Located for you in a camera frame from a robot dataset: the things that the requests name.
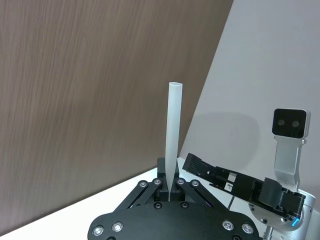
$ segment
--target wood grain wall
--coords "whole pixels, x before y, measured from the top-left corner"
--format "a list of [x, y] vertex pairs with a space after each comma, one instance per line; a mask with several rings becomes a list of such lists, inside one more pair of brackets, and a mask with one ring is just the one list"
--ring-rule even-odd
[[180, 147], [231, 0], [0, 0], [0, 233], [164, 156], [168, 82]]

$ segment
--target metal bracket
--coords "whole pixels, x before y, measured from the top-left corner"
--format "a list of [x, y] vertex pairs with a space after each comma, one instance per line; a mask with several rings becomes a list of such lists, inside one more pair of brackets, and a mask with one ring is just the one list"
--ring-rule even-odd
[[273, 168], [275, 177], [284, 188], [298, 192], [301, 148], [307, 140], [278, 135], [274, 136], [274, 140], [276, 141]]

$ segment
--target white surface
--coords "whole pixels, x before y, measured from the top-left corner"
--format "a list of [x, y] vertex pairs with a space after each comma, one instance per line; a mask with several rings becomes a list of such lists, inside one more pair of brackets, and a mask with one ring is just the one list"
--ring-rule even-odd
[[320, 198], [319, 9], [319, 0], [233, 2], [181, 157], [275, 179], [273, 112], [307, 109], [300, 188]]
[[[180, 177], [187, 181], [193, 179], [199, 180], [203, 186], [227, 207], [232, 196], [209, 186], [208, 181], [182, 170], [184, 162], [183, 158], [178, 158]], [[157, 169], [155, 168], [12, 231], [0, 237], [0, 240], [87, 240], [89, 226], [95, 218], [102, 214], [113, 212], [140, 180], [151, 182], [156, 177]], [[249, 210], [247, 202], [235, 198], [230, 210], [250, 217], [256, 224], [260, 236], [263, 235], [265, 226], [255, 219]], [[309, 234], [306, 240], [320, 239], [319, 223], [320, 214], [314, 211], [311, 217], [312, 231], [310, 233], [312, 235]], [[272, 239], [274, 240], [280, 239], [277, 237], [276, 232], [274, 232], [273, 236], [274, 238]]]
[[170, 82], [165, 136], [165, 175], [169, 192], [174, 181], [178, 156], [181, 102], [182, 84]]

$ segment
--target camera lens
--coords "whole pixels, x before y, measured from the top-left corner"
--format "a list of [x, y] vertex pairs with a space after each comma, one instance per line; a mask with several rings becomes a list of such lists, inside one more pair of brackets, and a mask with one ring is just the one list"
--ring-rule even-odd
[[296, 128], [300, 125], [300, 123], [298, 121], [293, 121], [292, 122], [292, 127]]
[[285, 120], [280, 119], [280, 120], [278, 121], [278, 125], [279, 125], [279, 126], [285, 125]]

